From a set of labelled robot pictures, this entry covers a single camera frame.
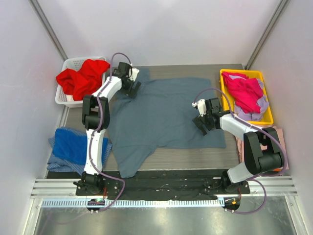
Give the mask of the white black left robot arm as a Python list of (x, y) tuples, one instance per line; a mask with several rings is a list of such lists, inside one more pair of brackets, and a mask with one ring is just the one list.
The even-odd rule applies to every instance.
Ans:
[(118, 68), (110, 70), (110, 76), (93, 94), (83, 98), (82, 123), (87, 134), (87, 156), (78, 189), (100, 195), (104, 181), (100, 172), (103, 169), (102, 147), (106, 129), (110, 123), (109, 102), (122, 91), (130, 98), (135, 98), (141, 83), (137, 82), (139, 69), (131, 64), (120, 62)]

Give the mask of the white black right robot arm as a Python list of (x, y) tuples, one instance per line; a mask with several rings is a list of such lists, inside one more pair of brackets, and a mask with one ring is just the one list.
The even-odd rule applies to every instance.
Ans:
[(221, 188), (233, 193), (246, 180), (275, 169), (286, 169), (286, 153), (272, 127), (260, 128), (223, 110), (218, 98), (200, 99), (192, 103), (199, 114), (193, 119), (203, 135), (211, 130), (224, 130), (244, 144), (244, 161), (222, 173)]

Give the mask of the grey-blue t shirt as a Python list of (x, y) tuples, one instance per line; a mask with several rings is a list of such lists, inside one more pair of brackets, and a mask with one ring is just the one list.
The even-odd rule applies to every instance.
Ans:
[(121, 177), (133, 177), (157, 148), (225, 148), (223, 130), (203, 136), (193, 123), (199, 112), (196, 95), (211, 87), (198, 77), (150, 78), (149, 69), (137, 77), (141, 86), (134, 99), (117, 94), (108, 127), (112, 151)]

